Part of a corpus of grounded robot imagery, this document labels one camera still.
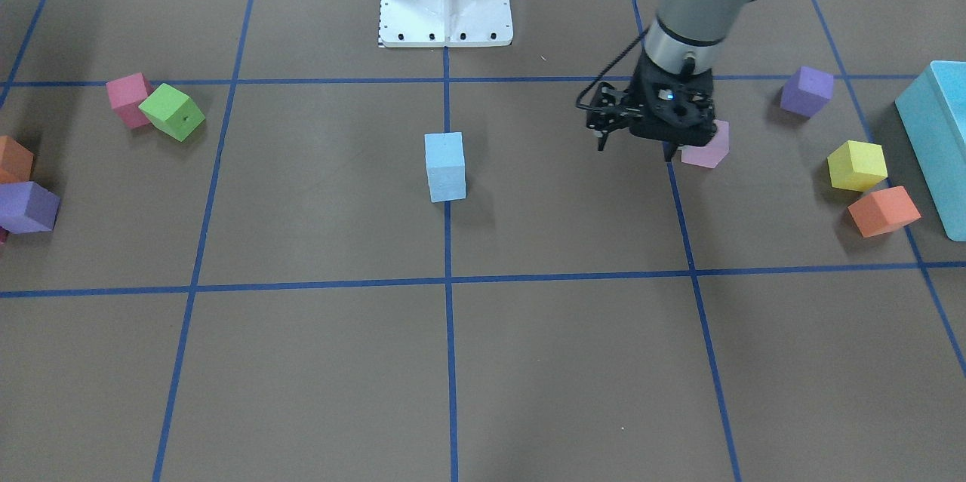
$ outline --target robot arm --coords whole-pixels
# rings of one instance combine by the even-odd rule
[[[667,160],[680,145],[706,145],[715,134],[711,67],[741,8],[752,1],[662,0],[628,88],[617,91],[601,83],[591,104],[583,105],[591,84],[577,98],[577,107],[587,111],[586,126],[599,138],[598,149],[608,134],[625,127],[638,137],[670,143]]]

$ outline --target yellow cube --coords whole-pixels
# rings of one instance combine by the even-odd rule
[[[866,191],[889,176],[882,146],[846,141],[829,156],[832,186],[837,189]]]

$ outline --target orange cube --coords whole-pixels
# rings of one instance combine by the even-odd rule
[[[23,148],[10,135],[0,137],[0,184],[26,183],[34,165],[33,152]]]
[[[921,218],[904,187],[873,191],[848,208],[863,237],[882,235],[903,228]]]

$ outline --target light pink cube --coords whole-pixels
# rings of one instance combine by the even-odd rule
[[[111,100],[111,108],[124,121],[128,129],[151,124],[148,117],[137,107],[142,101],[147,100],[154,90],[148,79],[141,73],[134,73],[107,83],[107,97]]]
[[[724,120],[715,120],[715,125],[718,127],[718,133],[706,146],[684,146],[681,149],[681,163],[714,169],[722,159],[725,159],[728,150],[731,149],[728,123]]]

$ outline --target black cable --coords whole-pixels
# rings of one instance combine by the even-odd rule
[[[583,100],[583,97],[586,96],[587,93],[589,93],[589,91],[591,91],[593,89],[594,84],[597,84],[598,82],[600,82],[604,78],[604,75],[606,75],[608,72],[610,72],[610,70],[613,69],[614,66],[616,66],[621,60],[623,60],[624,57],[627,56],[628,53],[631,52],[631,50],[634,50],[634,47],[637,46],[638,43],[641,42],[641,39],[645,38],[645,35],[647,35],[647,34],[648,34],[648,30],[647,29],[645,29],[644,31],[642,31],[641,32],[641,35],[636,36],[634,38],[634,41],[631,41],[631,44],[630,45],[627,45],[627,48],[625,48],[623,50],[623,52],[621,52],[620,54],[618,54],[617,55],[617,58],[614,58],[613,62],[608,63],[608,65],[606,67],[604,67],[603,72],[601,72],[599,75],[597,75],[597,78],[595,78],[594,81],[589,84],[589,86],[585,87],[583,89],[583,91],[580,92],[579,96],[577,96],[577,101],[574,104],[574,106],[576,106],[577,108],[582,109],[584,111],[595,111],[596,112],[600,107],[592,107],[590,105],[584,105],[580,101],[582,101]]]

